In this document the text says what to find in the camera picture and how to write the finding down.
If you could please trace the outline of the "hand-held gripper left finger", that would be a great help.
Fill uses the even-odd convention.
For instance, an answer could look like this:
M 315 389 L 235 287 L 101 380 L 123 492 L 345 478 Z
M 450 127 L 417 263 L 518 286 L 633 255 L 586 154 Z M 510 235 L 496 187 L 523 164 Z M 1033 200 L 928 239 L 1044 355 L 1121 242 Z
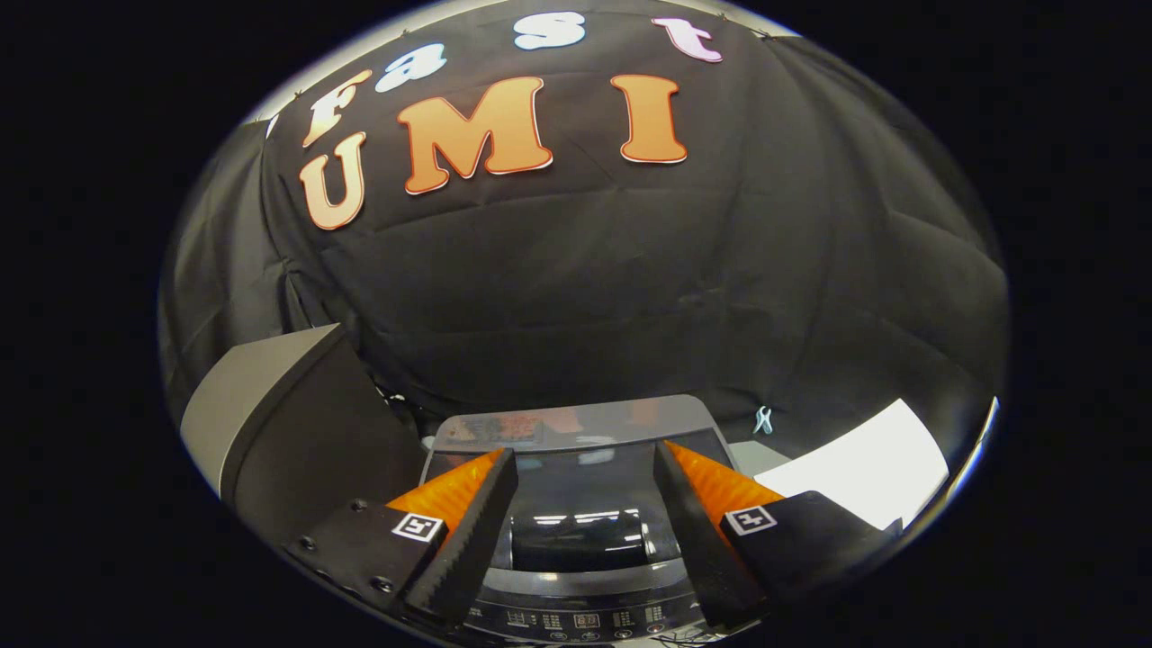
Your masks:
M 285 552 L 379 615 L 454 631 L 482 589 L 517 489 L 515 451 L 497 449 L 391 503 L 353 499 Z

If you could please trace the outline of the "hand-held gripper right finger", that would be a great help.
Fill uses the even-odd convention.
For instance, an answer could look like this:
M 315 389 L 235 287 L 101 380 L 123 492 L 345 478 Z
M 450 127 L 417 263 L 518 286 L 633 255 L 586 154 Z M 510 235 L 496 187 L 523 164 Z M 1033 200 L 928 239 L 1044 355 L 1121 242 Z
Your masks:
M 708 626 L 733 631 L 864 577 L 904 533 L 814 490 L 785 496 L 679 443 L 659 440 L 653 479 Z

